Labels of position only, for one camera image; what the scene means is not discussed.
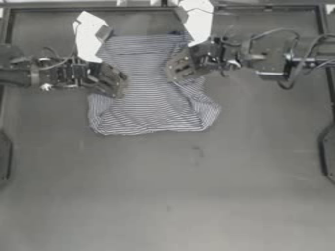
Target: wire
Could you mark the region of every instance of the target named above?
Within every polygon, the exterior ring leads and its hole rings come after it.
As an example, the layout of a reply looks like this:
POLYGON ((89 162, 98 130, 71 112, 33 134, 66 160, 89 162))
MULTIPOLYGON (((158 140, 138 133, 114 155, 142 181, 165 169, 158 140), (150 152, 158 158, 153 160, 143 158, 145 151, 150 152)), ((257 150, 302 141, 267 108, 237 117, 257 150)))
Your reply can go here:
POLYGON ((59 54, 57 53, 57 50, 53 47, 45 46, 42 48, 42 51, 50 51, 54 54, 55 58, 59 58, 59 54))
POLYGON ((227 30, 226 30, 226 32, 225 32, 225 34, 223 34, 223 38, 226 38, 226 37, 229 36, 230 32, 235 29, 238 20, 239 20, 239 16, 235 16, 235 21, 234 21, 234 23, 229 26, 229 28, 227 28, 227 30))
POLYGON ((295 31, 294 31, 293 29, 290 29, 290 28, 282 28, 282 27, 281 27, 281 28, 275 28, 275 29, 273 29, 273 30, 269 30, 269 31, 266 31, 266 32, 263 32, 263 33, 261 33, 261 34, 253 36, 249 40, 250 40, 250 41, 259 40, 259 39, 262 39, 262 38, 265 38, 265 37, 267 37, 267 36, 270 36, 270 35, 273 35, 273 34, 275 34, 275 33, 281 33, 281 32, 289 32, 289 33, 291 33, 291 34, 295 35, 297 39, 301 39, 301 35, 299 35, 298 32, 295 32, 295 31))
POLYGON ((285 84, 283 82, 278 81, 278 84, 281 86, 282 89, 285 90, 291 90, 294 89, 295 85, 297 85, 297 82, 298 82, 298 79, 299 79, 299 76, 302 74, 302 69, 303 69, 303 66, 305 66, 305 63, 306 63, 306 59, 308 57, 310 56, 314 48, 318 46, 320 42, 322 39, 326 39, 326 38, 330 38, 330 37, 335 37, 335 34, 322 34, 320 35, 310 43, 309 47, 308 47, 308 50, 305 52, 305 55, 302 57, 302 60, 297 66, 297 69, 293 73, 293 77, 291 79, 289 80, 289 83, 285 84))
POLYGON ((186 13, 195 11, 195 10, 202 11, 209 14, 213 14, 213 15, 218 15, 218 16, 238 16, 235 13, 231 13, 231 12, 209 12, 201 8, 193 8, 193 9, 187 10, 186 13))
POLYGON ((226 45, 229 45, 229 46, 231 46, 231 47, 241 47, 241 45, 242 45, 242 43, 231 43, 231 42, 229 42, 229 34, 230 34, 230 32, 234 30, 234 28, 235 28, 235 24, 237 24, 237 20, 235 20, 235 22, 230 25, 230 27, 227 28, 227 30, 226 30, 226 32, 225 32, 225 34, 223 34, 223 36, 222 36, 222 43, 223 44, 226 44, 226 45))
POLYGON ((65 60, 62 60, 61 62, 58 62, 57 64, 51 65, 51 66, 47 66, 47 67, 42 67, 39 68, 41 71, 47 71, 58 66, 62 66, 69 60, 70 58, 74 56, 75 52, 77 52, 77 47, 78 47, 78 31, 79 31, 79 26, 82 25, 82 23, 79 23, 78 27, 77 27, 77 30, 75 30, 75 44, 74 44, 74 48, 71 50, 71 53, 70 55, 65 58, 65 60))
POLYGON ((321 69, 322 67, 325 67, 326 65, 329 65, 330 63, 334 63, 335 62, 335 59, 330 59, 328 61, 325 61, 321 65, 318 65, 317 67, 314 67, 313 69, 310 69, 305 75, 309 75, 312 74, 316 70, 321 69))

